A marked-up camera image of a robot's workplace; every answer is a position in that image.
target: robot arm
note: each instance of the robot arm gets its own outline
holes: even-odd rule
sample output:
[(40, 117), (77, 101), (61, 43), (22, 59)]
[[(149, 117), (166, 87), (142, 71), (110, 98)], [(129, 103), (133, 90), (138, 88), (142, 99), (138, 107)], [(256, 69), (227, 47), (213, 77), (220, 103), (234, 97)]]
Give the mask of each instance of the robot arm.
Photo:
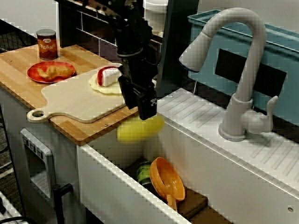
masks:
[(139, 116), (146, 120), (157, 113), (157, 96), (152, 83), (158, 73), (156, 50), (150, 45), (152, 28), (141, 15), (141, 0), (82, 0), (105, 13), (114, 31), (117, 55), (123, 66), (119, 69), (121, 92), (129, 109), (138, 107)]

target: green can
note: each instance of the green can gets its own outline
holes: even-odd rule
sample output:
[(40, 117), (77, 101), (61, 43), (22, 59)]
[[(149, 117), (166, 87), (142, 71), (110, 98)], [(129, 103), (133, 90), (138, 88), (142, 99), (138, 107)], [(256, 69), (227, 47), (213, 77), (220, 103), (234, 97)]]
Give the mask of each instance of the green can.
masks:
[(137, 168), (136, 178), (138, 183), (157, 196), (158, 194), (150, 180), (150, 165), (151, 162), (148, 161), (140, 163)]

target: can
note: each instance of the can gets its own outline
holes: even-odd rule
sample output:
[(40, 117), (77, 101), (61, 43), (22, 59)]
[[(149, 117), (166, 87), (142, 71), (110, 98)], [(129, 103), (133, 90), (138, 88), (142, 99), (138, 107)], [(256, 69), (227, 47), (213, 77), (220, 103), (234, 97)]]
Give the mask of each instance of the can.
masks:
[(150, 180), (150, 165), (151, 162), (145, 161), (139, 164), (136, 172), (137, 182), (150, 191), (155, 196), (159, 197), (151, 180)]
[(56, 32), (52, 29), (40, 29), (36, 35), (39, 57), (43, 60), (58, 58)]

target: orange ladle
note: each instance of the orange ladle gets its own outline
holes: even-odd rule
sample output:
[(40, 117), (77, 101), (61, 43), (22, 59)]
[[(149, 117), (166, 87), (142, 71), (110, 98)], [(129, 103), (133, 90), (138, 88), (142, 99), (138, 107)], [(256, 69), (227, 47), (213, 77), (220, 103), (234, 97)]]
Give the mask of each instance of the orange ladle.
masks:
[(149, 168), (149, 177), (157, 193), (177, 211), (176, 202), (185, 199), (185, 188), (171, 164), (162, 157), (156, 158)]

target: faucet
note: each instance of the faucet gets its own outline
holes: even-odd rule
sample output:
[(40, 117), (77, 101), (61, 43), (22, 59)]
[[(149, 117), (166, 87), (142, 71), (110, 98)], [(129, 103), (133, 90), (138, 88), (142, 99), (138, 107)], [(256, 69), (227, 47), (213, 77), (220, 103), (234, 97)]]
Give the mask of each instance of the faucet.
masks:
[(272, 112), (278, 100), (278, 96), (269, 100), (266, 107), (267, 115), (251, 109), (253, 102), (251, 94), (266, 44), (266, 27), (261, 18), (245, 8), (230, 8), (219, 12), (206, 23), (179, 61), (186, 69), (199, 72), (205, 62), (212, 38), (221, 27), (232, 22), (247, 25), (252, 32), (253, 40), (237, 91), (230, 99), (218, 132), (227, 140), (242, 141), (246, 138), (246, 132), (258, 134), (272, 131)]

